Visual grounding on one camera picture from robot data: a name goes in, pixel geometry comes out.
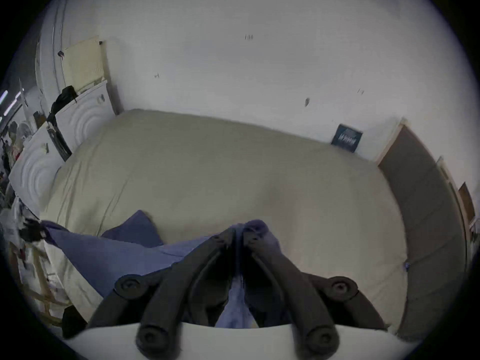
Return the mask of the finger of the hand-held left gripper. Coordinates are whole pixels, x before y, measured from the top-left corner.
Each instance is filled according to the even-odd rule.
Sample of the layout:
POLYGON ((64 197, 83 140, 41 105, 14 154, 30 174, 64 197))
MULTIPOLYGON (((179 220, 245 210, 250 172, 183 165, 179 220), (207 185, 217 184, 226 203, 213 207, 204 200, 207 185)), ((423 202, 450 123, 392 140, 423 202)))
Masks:
POLYGON ((27 243, 35 243, 41 240, 49 241, 50 234, 45 226, 35 219, 24 219, 21 226, 21 239, 27 243))

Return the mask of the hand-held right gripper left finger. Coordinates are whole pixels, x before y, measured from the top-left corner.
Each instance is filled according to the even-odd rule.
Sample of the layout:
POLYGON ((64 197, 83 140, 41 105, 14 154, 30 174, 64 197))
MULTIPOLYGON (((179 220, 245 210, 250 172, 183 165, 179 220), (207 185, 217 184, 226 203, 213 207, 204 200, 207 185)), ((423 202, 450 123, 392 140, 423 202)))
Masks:
POLYGON ((139 323, 135 345, 144 356, 177 356, 183 320, 214 326, 229 299, 235 274, 236 231, 229 228, 171 267, 115 282, 88 328, 139 323))

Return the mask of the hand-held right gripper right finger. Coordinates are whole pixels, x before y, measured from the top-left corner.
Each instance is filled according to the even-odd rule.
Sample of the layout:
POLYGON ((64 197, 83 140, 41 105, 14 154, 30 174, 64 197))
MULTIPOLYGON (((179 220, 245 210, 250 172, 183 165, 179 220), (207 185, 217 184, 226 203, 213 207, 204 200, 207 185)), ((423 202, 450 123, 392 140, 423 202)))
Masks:
POLYGON ((387 332, 369 299, 349 277, 304 273, 254 232, 245 232, 241 269, 245 302, 260 327, 291 324, 299 357, 332 357, 336 325, 387 332))

